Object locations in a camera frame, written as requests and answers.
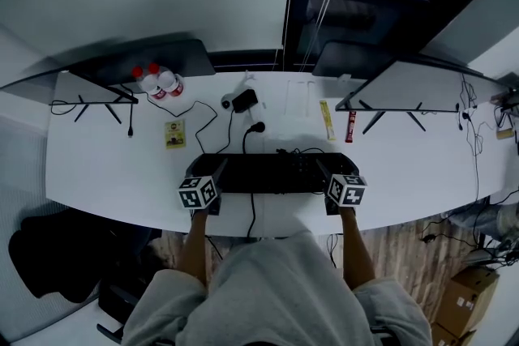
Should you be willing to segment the person's left forearm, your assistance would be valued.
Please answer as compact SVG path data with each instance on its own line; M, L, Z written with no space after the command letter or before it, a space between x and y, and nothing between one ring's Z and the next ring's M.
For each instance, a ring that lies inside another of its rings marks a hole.
M198 210L192 216L191 228L184 241L178 258L177 269L195 277L204 287L207 286L206 272L206 223L208 212Z

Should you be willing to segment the black jacket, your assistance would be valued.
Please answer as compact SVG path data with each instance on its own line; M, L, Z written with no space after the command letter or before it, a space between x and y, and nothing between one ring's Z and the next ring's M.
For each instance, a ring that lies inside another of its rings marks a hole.
M23 219L8 252L34 297L58 293L82 303L117 260L119 242L114 221L67 209Z

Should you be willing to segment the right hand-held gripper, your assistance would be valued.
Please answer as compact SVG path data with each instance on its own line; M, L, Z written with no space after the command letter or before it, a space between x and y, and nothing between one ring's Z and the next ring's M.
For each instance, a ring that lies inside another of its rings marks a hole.
M358 166L347 156L344 156L344 167L347 174L332 174L320 159L315 160L324 175L325 209L328 216L339 214L344 207L355 208L362 202L367 188L367 181L359 175Z

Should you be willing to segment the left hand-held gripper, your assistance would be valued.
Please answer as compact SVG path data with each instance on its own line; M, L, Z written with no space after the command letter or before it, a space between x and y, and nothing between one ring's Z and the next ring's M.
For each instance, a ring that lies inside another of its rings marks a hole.
M207 210L210 216L218 216L221 209L221 196L217 188L221 174L225 170L228 159L225 158L212 176L203 176L204 158L198 156L186 170L186 177L178 188L178 196L182 207L187 210Z

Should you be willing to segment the yellow card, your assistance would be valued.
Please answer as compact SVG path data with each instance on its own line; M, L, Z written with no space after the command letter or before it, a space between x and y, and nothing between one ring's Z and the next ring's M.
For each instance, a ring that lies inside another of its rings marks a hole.
M186 146L185 122L183 119L165 124L165 148L176 149Z

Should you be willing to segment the wide black computer monitor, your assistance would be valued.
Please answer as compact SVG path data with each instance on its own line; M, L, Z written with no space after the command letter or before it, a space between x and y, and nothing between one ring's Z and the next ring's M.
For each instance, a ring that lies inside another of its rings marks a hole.
M335 110L374 112L368 124L374 126L389 112L411 117L416 113L459 113L490 102L505 88L466 66L429 57L402 58L350 92Z

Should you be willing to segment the red stick packet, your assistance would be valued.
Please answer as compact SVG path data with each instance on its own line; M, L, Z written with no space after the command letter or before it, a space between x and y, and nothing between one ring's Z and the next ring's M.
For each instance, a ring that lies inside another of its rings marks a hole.
M347 129L345 133L345 142L352 143L354 141L354 127L357 118L356 111L350 111L348 116Z

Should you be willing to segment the white flat box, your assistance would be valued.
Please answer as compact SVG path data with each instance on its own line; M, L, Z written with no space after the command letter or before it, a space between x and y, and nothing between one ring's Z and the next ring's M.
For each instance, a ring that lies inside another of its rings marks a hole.
M311 81L292 81L287 83L285 97L285 116L310 117Z

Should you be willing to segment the black keyboard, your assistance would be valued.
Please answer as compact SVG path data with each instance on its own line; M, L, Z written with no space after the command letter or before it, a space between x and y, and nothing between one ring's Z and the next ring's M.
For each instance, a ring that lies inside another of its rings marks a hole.
M333 174L349 175L341 153L212 154L204 158L202 176L211 176L228 159L217 187L234 194L320 193L324 175L315 160L320 159Z

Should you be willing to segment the brown cardboard box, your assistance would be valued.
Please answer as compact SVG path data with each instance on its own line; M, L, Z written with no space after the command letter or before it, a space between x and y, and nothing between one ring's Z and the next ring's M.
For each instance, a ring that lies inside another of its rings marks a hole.
M460 339L483 319L500 275L485 267L467 267L445 287L435 323Z
M431 324L432 346L469 346L476 331L468 331L456 337L438 323Z

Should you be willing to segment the yellow stick packet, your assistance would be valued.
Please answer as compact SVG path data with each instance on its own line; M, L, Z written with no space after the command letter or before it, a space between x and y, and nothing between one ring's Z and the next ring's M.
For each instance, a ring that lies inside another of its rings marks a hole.
M329 141L334 141L336 139L335 132L332 124L332 116L328 107L328 102L326 100L320 101L320 110L324 120L324 125L326 129L327 139Z

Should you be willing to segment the red-capped water bottle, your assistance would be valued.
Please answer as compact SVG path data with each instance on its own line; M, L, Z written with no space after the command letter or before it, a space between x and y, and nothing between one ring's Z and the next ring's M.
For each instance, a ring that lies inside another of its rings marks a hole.
M155 62L148 65L148 71L157 79L158 86L171 96L180 96L184 90L181 77L170 69Z
M158 84L158 76L145 70L141 66L135 66L131 74L138 84L140 90L155 100L162 100L166 92Z

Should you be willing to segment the person's grey shirt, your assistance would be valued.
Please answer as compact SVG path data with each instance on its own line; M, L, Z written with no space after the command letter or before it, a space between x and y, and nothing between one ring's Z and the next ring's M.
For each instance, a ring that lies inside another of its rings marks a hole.
M395 280L350 288L313 236L297 233L234 249L209 286L157 272L128 318L122 346L432 346L421 308Z

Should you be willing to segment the person's right forearm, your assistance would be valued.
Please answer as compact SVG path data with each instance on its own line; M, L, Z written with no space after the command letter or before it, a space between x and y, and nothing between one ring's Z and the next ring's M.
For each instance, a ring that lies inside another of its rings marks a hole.
M343 278L351 290L375 279L375 268L358 229L353 208L339 209L343 233Z

